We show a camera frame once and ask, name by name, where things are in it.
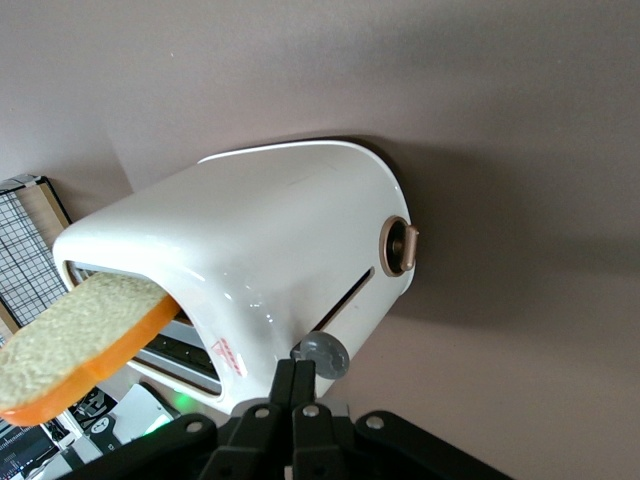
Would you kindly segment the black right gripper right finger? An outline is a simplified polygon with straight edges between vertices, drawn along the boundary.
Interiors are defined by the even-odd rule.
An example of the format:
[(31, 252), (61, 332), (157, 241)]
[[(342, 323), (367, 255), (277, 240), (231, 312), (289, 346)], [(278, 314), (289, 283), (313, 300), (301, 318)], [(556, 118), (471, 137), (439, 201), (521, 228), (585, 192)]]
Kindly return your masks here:
[(292, 383), (292, 467), (294, 479), (354, 479), (348, 450), (354, 429), (344, 401), (318, 400), (315, 363), (295, 363)]

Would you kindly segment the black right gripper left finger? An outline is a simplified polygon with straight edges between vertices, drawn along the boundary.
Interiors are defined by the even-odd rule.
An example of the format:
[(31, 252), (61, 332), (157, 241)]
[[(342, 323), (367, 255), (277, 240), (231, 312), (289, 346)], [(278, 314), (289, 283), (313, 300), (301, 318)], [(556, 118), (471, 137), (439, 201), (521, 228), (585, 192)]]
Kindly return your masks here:
[(248, 407), (228, 424), (226, 442), (220, 441), (210, 456), (201, 479), (283, 479), (290, 452), (290, 400), (295, 362), (281, 360), (276, 368), (269, 398)]

